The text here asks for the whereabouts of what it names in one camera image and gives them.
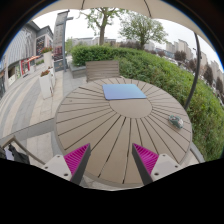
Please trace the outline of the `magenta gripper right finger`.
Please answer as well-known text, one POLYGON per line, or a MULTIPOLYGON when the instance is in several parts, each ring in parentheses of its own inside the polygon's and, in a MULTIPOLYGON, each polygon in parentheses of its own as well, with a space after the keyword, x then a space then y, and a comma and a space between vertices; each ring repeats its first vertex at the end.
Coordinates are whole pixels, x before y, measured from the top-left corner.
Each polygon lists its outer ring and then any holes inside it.
POLYGON ((138 144, 132 144, 132 154, 144 185, 168 176, 182 167, 167 154, 156 154, 138 144))

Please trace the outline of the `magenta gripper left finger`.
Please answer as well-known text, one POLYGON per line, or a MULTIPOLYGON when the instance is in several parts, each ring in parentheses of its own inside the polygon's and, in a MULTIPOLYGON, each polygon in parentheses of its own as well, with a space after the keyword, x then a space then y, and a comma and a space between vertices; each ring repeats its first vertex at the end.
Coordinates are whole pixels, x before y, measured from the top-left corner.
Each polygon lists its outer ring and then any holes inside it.
POLYGON ((42 167, 42 169, 79 185, 90 155, 90 145, 86 144, 65 156, 54 156, 42 167))

